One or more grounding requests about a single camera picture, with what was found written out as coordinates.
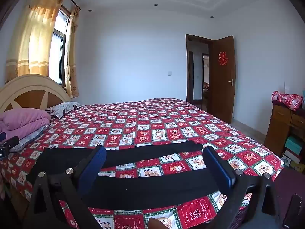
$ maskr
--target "wooden door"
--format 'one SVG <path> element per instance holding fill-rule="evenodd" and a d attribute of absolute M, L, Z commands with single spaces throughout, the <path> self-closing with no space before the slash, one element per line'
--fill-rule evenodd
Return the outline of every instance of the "wooden door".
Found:
<path fill-rule="evenodd" d="M 235 96 L 233 36 L 210 43 L 208 113 L 231 123 Z"/>
<path fill-rule="evenodd" d="M 189 93 L 187 101 L 193 103 L 194 100 L 194 52 L 189 52 Z"/>

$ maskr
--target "quilt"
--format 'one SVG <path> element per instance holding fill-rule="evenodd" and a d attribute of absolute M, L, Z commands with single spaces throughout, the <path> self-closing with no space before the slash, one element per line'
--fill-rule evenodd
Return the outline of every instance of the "quilt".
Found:
<path fill-rule="evenodd" d="M 32 185 L 26 181 L 44 148 L 128 149 L 192 140 L 212 146 L 234 169 L 249 175 L 268 172 L 272 179 L 284 167 L 269 149 L 207 112 L 174 98 L 139 102 L 86 105 L 54 119 L 38 139 L 8 159 L 0 161 L 2 176 L 27 200 Z M 182 152 L 136 163 L 101 169 L 99 175 L 113 178 L 149 178 L 205 168 L 202 151 Z M 247 194 L 241 209 L 249 203 Z M 170 229 L 187 229 L 215 217 L 226 200 L 219 191 L 171 207 L 137 211 L 89 208 L 104 229 L 145 229 L 150 217 Z M 77 228 L 68 205 L 61 202 L 69 225 Z"/>

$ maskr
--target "teal box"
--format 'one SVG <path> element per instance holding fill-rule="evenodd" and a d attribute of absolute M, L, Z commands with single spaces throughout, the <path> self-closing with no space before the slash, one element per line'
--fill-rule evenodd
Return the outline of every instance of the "teal box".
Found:
<path fill-rule="evenodd" d="M 302 150 L 303 143 L 301 140 L 296 139 L 293 136 L 288 137 L 285 143 L 285 147 L 292 150 L 295 154 L 299 155 Z"/>

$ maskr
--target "wall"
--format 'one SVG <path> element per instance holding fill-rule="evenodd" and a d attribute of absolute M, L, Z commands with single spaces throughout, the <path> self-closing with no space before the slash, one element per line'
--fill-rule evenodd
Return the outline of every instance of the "wall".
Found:
<path fill-rule="evenodd" d="M 186 99 L 186 34 L 212 37 L 205 19 L 161 10 L 81 11 L 76 42 L 81 103 Z"/>
<path fill-rule="evenodd" d="M 209 57 L 204 56 L 203 61 L 203 81 L 209 83 Z"/>
<path fill-rule="evenodd" d="M 0 30 L 0 88 L 5 84 L 6 56 L 13 31 L 26 2 L 27 0 L 19 0 Z M 73 8 L 73 3 L 70 0 L 64 0 L 63 5 L 67 9 Z"/>
<path fill-rule="evenodd" d="M 208 54 L 208 44 L 188 41 L 188 51 L 194 53 L 194 93 L 193 99 L 202 99 L 202 54 Z"/>
<path fill-rule="evenodd" d="M 259 0 L 219 20 L 218 38 L 234 36 L 234 119 L 266 134 L 271 94 L 305 90 L 305 24 L 289 0 Z"/>

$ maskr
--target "curtain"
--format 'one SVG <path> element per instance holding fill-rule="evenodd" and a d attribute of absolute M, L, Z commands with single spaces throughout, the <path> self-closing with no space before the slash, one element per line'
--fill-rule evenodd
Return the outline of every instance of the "curtain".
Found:
<path fill-rule="evenodd" d="M 28 0 L 11 39 L 6 82 L 25 74 L 49 76 L 52 35 L 62 1 Z"/>
<path fill-rule="evenodd" d="M 66 34 L 66 45 L 65 45 L 65 80 L 66 90 L 70 98 L 78 97 L 78 86 L 76 80 L 76 66 L 74 62 L 74 40 L 75 32 L 77 29 L 77 19 L 79 14 L 79 7 L 74 7 L 71 11 L 69 18 L 67 34 Z"/>

